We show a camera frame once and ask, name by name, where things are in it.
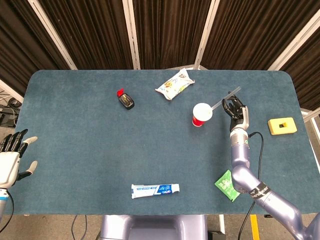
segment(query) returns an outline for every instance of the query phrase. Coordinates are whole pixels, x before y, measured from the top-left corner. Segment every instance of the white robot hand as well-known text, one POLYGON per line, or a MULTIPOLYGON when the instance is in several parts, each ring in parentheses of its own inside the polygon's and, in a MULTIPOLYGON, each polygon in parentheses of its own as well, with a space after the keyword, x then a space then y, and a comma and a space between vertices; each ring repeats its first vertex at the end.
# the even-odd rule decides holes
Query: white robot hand
POLYGON ((15 134, 9 134, 0 143, 0 189, 8 189, 36 170, 37 161, 33 161, 28 170, 19 173, 20 159, 29 144, 35 142, 36 136, 30 137, 22 142, 22 138, 28 132, 25 129, 15 134))

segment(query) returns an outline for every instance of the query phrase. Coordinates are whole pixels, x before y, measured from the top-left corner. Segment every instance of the yellow box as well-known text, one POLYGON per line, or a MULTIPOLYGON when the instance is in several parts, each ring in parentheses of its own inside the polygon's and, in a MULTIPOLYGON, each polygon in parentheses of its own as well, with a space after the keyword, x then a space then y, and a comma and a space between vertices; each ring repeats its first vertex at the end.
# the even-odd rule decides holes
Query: yellow box
POLYGON ((292 117, 270 119, 268 126, 271 135, 293 134, 297 131, 295 121, 292 117))

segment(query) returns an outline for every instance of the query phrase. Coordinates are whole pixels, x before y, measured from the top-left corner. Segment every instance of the blue label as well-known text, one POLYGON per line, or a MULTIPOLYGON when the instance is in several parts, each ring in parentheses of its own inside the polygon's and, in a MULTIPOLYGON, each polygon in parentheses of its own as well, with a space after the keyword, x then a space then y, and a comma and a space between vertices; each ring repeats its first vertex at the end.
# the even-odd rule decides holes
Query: blue label
POLYGON ((160 185, 157 193, 158 194, 170 194, 170 193, 172 193, 171 185, 170 184, 160 185))

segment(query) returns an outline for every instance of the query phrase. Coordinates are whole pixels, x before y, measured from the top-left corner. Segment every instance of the yellow stripe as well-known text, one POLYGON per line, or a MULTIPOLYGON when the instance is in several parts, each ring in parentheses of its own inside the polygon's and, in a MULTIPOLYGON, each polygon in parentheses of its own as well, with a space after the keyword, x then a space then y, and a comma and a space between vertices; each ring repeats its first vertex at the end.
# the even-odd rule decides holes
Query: yellow stripe
POLYGON ((250 215, 250 220, 251 220, 252 238, 253 240, 260 240, 257 215, 255 214, 250 215))

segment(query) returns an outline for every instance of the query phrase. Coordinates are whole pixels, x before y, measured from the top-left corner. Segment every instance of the red cap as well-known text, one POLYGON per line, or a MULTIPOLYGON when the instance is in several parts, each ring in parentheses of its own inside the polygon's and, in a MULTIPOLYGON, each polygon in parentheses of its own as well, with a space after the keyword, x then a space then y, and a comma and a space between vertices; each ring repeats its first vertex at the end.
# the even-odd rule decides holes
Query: red cap
POLYGON ((120 97, 122 94, 124 94, 124 89, 123 88, 121 88, 119 91, 117 91, 116 92, 116 95, 118 96, 118 97, 120 97))

